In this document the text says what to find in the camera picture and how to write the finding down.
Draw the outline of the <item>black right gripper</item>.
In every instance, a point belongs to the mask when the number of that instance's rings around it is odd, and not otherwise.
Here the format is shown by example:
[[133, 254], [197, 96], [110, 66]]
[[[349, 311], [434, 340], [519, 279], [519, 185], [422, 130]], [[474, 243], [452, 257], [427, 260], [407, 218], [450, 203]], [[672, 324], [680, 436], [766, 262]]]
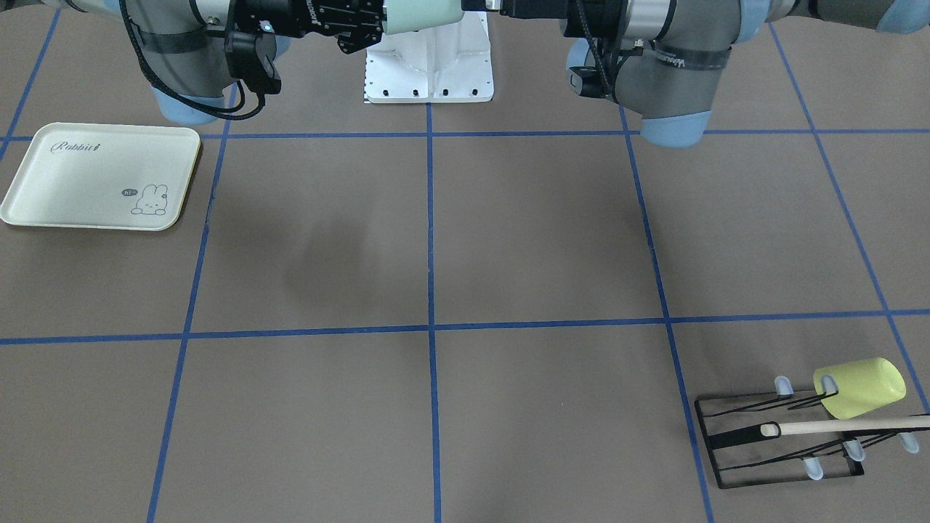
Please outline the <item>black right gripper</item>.
[[381, 42], [385, 20], [384, 1], [335, 1], [334, 23], [323, 19], [313, 1], [230, 2], [230, 32], [336, 36], [339, 49], [347, 55]]

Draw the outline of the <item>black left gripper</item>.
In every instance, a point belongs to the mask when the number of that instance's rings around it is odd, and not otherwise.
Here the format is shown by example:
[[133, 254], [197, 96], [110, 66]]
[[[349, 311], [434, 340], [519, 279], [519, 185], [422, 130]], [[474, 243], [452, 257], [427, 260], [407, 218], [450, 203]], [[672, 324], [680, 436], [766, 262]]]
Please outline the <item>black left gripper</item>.
[[578, 13], [575, 3], [568, 0], [502, 1], [498, 13], [519, 20], [567, 20]]

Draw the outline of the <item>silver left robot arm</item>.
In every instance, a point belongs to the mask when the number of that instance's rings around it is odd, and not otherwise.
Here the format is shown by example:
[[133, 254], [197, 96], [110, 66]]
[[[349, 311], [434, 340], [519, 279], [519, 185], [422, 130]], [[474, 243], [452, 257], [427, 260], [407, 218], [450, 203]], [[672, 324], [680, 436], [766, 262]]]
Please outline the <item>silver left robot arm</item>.
[[638, 113], [642, 136], [668, 148], [701, 140], [733, 47], [765, 23], [806, 17], [897, 34], [928, 25], [926, 1], [503, 1], [499, 13], [558, 20], [574, 40], [571, 89]]

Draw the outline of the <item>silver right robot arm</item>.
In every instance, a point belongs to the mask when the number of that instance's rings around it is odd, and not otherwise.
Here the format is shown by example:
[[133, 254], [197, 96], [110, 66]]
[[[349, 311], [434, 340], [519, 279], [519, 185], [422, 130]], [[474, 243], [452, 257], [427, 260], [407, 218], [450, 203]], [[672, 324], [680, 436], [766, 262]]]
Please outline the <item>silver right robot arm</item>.
[[381, 42], [384, 1], [51, 1], [120, 22], [163, 115], [183, 125], [258, 115], [281, 92], [279, 43], [331, 36], [345, 54]]

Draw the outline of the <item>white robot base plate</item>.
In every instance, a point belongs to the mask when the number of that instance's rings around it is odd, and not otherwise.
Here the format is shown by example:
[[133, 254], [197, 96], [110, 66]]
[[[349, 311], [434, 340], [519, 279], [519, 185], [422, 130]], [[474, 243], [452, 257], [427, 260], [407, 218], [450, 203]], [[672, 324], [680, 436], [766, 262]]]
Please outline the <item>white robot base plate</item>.
[[458, 23], [385, 36], [366, 55], [366, 103], [481, 103], [494, 94], [484, 12], [468, 12]]

